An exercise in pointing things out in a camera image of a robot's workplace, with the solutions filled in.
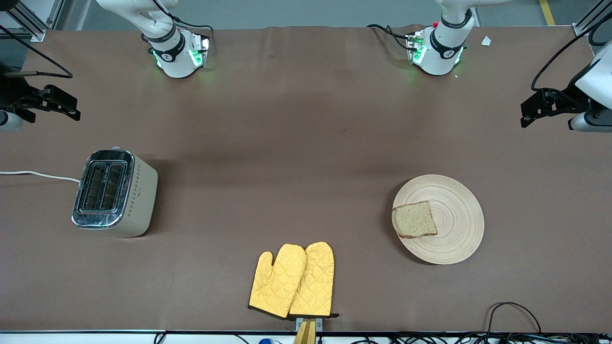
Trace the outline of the round wooden plate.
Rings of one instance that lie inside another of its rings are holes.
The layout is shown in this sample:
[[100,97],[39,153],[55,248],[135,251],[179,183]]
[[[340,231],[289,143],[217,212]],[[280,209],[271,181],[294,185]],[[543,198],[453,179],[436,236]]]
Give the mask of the round wooden plate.
[[431,264],[456,264],[479,248],[484,236],[484,215],[476,196],[462,183],[443,175],[413,178],[398,191],[392,210],[427,201],[435,235],[398,237],[414,256]]

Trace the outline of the brown table cover sheet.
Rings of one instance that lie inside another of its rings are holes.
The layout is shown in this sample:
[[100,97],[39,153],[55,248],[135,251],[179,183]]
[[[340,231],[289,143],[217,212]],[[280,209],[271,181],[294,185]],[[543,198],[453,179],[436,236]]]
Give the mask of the brown table cover sheet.
[[[490,46],[482,46],[485,36]],[[71,221],[78,185],[0,176],[0,330],[285,330],[248,309],[282,244],[335,253],[331,331],[478,331],[517,302],[547,332],[612,332],[612,134],[568,116],[520,126],[531,81],[569,27],[476,28],[431,77],[366,28],[218,30],[208,67],[156,67],[137,32],[48,33],[37,48],[78,99],[0,131],[0,171],[79,178],[119,146],[159,173],[146,235]],[[399,189],[437,174],[479,201],[468,259],[431,264],[392,225]]]

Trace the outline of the yellow floor tape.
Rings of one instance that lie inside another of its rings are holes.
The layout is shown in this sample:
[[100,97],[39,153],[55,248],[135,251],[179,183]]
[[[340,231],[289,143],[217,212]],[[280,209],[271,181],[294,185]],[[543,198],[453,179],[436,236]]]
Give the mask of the yellow floor tape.
[[545,22],[547,26],[555,26],[556,22],[553,17],[553,13],[551,11],[551,7],[549,6],[548,0],[538,0],[538,4],[540,5],[542,14],[544,16]]

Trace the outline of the brown bread slice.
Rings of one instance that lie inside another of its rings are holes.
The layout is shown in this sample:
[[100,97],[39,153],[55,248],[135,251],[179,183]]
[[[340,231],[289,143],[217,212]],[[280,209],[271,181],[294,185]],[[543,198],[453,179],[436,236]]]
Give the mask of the brown bread slice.
[[415,239],[437,235],[428,201],[395,207],[392,209],[392,225],[400,238]]

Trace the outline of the cream and chrome toaster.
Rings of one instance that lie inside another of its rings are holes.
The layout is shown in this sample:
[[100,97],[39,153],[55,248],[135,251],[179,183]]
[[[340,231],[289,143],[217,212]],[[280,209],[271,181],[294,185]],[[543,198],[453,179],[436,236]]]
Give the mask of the cream and chrome toaster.
[[151,223],[158,182],[158,172],[133,152],[96,151],[84,166],[72,223],[112,237],[140,237]]

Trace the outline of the aluminium frame profile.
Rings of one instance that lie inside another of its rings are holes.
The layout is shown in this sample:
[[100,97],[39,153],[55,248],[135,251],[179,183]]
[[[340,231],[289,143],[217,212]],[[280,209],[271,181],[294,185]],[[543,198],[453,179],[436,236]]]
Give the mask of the aluminium frame profile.
[[43,42],[46,31],[58,27],[67,0],[17,0],[8,11],[0,11],[0,25],[16,36]]
[[612,12],[612,0],[594,0],[587,13],[578,22],[572,24],[575,35],[585,32],[610,12]]

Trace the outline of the small metal bracket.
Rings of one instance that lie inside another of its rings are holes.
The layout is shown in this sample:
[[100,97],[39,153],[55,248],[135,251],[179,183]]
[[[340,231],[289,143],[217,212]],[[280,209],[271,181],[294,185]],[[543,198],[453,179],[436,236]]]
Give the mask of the small metal bracket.
[[309,323],[314,333],[319,333],[323,330],[323,318],[321,317],[295,317],[295,332],[297,333],[303,323]]

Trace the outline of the yellow quilted oven mitt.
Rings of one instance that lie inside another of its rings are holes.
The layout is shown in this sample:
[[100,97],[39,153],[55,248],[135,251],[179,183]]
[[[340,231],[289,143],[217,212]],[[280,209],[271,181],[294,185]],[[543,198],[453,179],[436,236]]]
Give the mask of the yellow quilted oven mitt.
[[336,318],[332,312],[335,258],[327,242],[317,242],[306,248],[306,267],[289,315],[304,318]]
[[306,267],[306,251],[284,244],[277,255],[263,252],[258,258],[248,308],[285,319],[300,286]]

